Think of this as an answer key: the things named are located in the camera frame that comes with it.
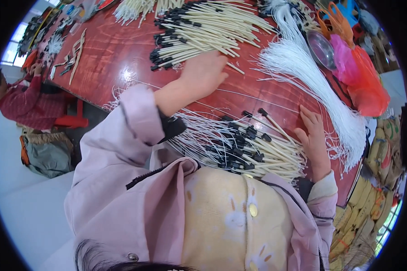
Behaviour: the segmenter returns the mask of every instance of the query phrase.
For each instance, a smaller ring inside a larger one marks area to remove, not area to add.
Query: orange plastic bag
[[[337,34],[341,36],[341,38],[347,43],[347,45],[354,49],[354,42],[353,42],[353,29],[351,29],[350,23],[348,20],[342,15],[341,11],[335,5],[335,3],[329,3],[329,12],[319,9],[316,11],[317,19],[319,25],[321,26],[322,34],[326,37],[326,39],[330,40],[330,34]],[[329,16],[332,31],[329,31],[324,21],[320,18],[319,13],[320,11],[324,12]]]
[[[368,53],[360,46],[351,51],[359,70],[355,83],[347,87],[348,93],[362,116],[378,117],[383,114],[391,100]]]

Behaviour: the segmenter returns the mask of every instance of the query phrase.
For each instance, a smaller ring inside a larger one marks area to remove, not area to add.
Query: left hand
[[[311,161],[312,181],[317,182],[331,172],[322,117],[302,105],[300,105],[300,116],[308,129],[309,135],[301,128],[294,129],[294,133],[302,142],[305,154]]]
[[[35,68],[36,68],[37,66],[38,66],[38,64],[35,63],[35,64],[32,65],[32,67],[30,67],[30,71],[29,71],[29,74],[30,74],[30,75],[33,75],[33,72],[35,71]]]

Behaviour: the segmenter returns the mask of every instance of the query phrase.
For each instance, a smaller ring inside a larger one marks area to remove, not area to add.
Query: pink sleeve
[[[314,216],[316,225],[322,239],[322,248],[325,249],[323,257],[328,257],[331,238],[335,227],[333,218],[336,215],[336,202],[338,200],[338,187],[333,171],[318,181],[312,187],[308,198],[308,207]]]
[[[65,214],[75,233],[126,192],[126,185],[148,170],[142,168],[152,146],[164,138],[154,95],[144,85],[121,94],[121,105],[80,141],[81,162],[65,199]]]

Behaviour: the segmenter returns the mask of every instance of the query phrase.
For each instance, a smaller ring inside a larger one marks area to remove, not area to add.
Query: table surface
[[[81,0],[77,0],[73,4],[78,5],[80,2]],[[115,17],[112,14],[117,5],[115,4],[109,10],[101,10],[92,19],[80,25],[73,34],[68,34],[65,38],[63,47],[54,59],[53,64],[64,62],[64,57],[71,53],[72,46],[80,39],[81,33],[86,29],[80,62],[71,85],[69,84],[71,71],[62,76],[59,75],[64,70],[64,66],[56,68],[53,80],[50,80],[49,76],[47,76],[49,71],[46,72],[44,74],[45,83],[57,85],[95,106],[102,107],[109,101],[114,100],[112,88],[126,88],[135,84],[136,80],[163,87],[179,77],[180,72],[172,69],[154,72],[150,70],[153,64],[149,60],[149,53],[155,48],[153,35],[162,32],[162,30],[154,26],[154,14],[148,14],[140,28],[137,28],[139,21],[134,21],[128,26],[122,26],[120,23],[115,22]],[[66,17],[65,12],[62,12],[44,40],[49,40],[52,32],[59,25],[59,20],[64,17]],[[267,20],[275,25],[271,18]],[[274,37],[274,35],[269,35],[262,30],[256,35],[261,40],[258,43],[261,49],[266,47]],[[43,46],[45,44],[39,46],[40,51],[43,50]],[[269,76],[259,71],[250,69],[256,68],[254,60],[261,49],[247,43],[240,43],[239,47],[238,54],[241,57],[230,57],[229,60],[243,70],[245,75],[226,66],[224,71],[229,74],[229,77],[219,86],[220,89],[250,95],[296,111],[298,111],[299,105],[302,104],[311,111],[322,113],[325,120],[324,128],[326,131],[333,130],[331,120],[324,107],[297,87],[275,80],[257,81],[257,79],[269,78]],[[325,69],[323,69],[323,72],[327,75],[333,88],[339,92],[341,99],[351,106],[350,101],[346,100],[340,93],[340,88],[333,80],[331,72]],[[346,92],[346,86],[342,83],[340,85],[343,91]],[[257,110],[262,107],[293,137],[295,137],[293,133],[295,127],[305,129],[298,113],[242,95],[216,90],[210,96],[200,100],[200,102],[212,107],[225,108],[225,111],[238,117],[241,116],[243,110],[257,114]],[[211,108],[197,103],[193,103],[187,108],[205,112],[211,110]],[[258,128],[262,127],[260,123],[254,121],[251,123]],[[344,206],[359,165],[348,173],[344,173],[342,179],[340,178],[340,172],[343,170],[343,166],[340,166],[340,161],[332,160],[331,166],[335,172],[338,185],[338,205]],[[306,173],[310,176],[310,168],[306,169]]]

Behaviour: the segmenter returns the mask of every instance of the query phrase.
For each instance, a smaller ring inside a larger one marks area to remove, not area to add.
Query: pink jacket
[[[65,213],[76,244],[85,239],[103,244],[91,266],[103,260],[125,262],[129,253],[139,261],[182,263],[184,177],[198,169],[196,161],[174,160],[166,149],[158,148],[151,162],[160,166],[159,158],[174,161],[131,189],[125,187],[149,172],[143,166],[152,146],[163,137],[152,91],[137,85],[126,90],[121,106],[81,139],[82,161],[65,199]],[[320,270],[319,254],[327,270],[334,227],[326,218],[335,216],[337,201],[333,172],[314,185],[307,204],[278,176],[267,174],[263,181],[277,185],[273,188],[291,214],[294,231],[288,270]]]

